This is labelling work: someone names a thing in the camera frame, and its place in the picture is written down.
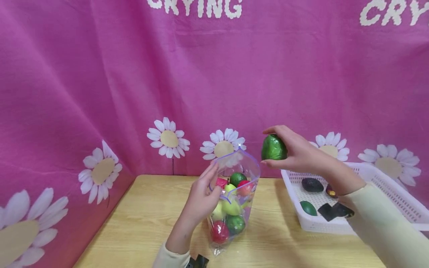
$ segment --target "beige flower center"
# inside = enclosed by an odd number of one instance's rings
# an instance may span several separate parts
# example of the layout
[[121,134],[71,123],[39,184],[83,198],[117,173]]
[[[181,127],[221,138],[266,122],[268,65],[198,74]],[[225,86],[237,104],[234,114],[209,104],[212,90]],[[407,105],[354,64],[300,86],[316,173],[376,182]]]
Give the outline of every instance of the beige flower center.
[[112,158],[101,160],[92,170],[92,180],[96,185],[101,185],[109,177],[115,168],[115,162]]
[[214,147],[214,155],[217,158],[226,156],[227,154],[231,154],[234,152],[234,146],[227,141],[220,141],[216,146]]
[[381,157],[375,161],[375,166],[391,178],[398,178],[402,173],[402,166],[398,160],[391,157]]
[[176,148],[179,145],[179,139],[176,134],[171,130],[165,130],[161,134],[161,142],[167,147]]
[[6,267],[31,246],[39,225],[35,220],[22,221],[0,231],[0,267]]
[[321,151],[327,153],[328,155],[337,158],[338,156],[338,149],[335,146],[332,145],[325,145],[319,148]]

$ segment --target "white plastic basket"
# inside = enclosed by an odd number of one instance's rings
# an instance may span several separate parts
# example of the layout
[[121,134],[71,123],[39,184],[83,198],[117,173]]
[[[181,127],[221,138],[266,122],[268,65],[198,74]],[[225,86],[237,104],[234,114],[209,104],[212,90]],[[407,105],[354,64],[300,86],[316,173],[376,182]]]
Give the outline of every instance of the white plastic basket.
[[[417,201],[405,189],[399,186],[389,176],[376,167],[365,163],[345,163],[351,167],[361,178],[380,188],[404,214],[404,216],[419,231],[429,231],[429,211]],[[356,235],[353,229],[343,217],[338,217],[327,222],[318,212],[317,216],[311,216],[304,212],[300,201],[308,201],[319,209],[322,205],[329,203],[334,205],[338,200],[328,196],[325,191],[321,193],[309,193],[301,185],[304,178],[316,178],[325,187],[327,182],[322,177],[309,173],[296,173],[282,170],[281,175],[289,193],[290,199],[295,206],[301,228],[309,232],[321,232],[339,235]]]

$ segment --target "clear plastic bag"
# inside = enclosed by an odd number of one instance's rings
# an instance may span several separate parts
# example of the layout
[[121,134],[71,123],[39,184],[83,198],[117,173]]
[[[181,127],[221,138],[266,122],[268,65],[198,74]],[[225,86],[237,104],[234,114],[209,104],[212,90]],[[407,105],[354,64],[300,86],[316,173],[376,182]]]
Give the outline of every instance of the clear plastic bag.
[[216,162],[219,164],[219,178],[210,183],[208,190],[212,191],[216,185],[223,190],[217,207],[207,219],[210,245],[215,256],[226,250],[227,246],[247,229],[260,176],[258,161],[240,146],[237,151],[217,159]]

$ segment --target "cream sleeve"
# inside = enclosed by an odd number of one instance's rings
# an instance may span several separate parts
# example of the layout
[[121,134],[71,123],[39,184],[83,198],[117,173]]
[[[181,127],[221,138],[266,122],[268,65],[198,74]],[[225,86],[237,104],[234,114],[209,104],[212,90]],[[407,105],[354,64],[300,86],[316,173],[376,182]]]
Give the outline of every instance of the cream sleeve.
[[162,244],[152,268],[185,268],[190,260],[189,251],[183,255],[173,253]]
[[388,268],[429,267],[429,240],[378,188],[368,184],[339,197],[355,214],[348,222]]

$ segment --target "pink fabric backdrop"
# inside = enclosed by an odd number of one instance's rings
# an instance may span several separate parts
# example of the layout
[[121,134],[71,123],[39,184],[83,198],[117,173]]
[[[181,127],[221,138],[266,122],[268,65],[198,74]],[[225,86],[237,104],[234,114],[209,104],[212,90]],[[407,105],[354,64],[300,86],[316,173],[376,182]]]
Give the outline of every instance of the pink fabric backdrop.
[[[342,161],[391,158],[393,179],[428,206],[428,9],[2,0],[0,237],[18,222],[39,226],[13,267],[72,266],[136,175],[198,175],[223,136],[259,159],[261,131],[279,123],[318,147],[327,140]],[[164,117],[175,150],[158,141]],[[93,184],[104,160],[115,169]]]

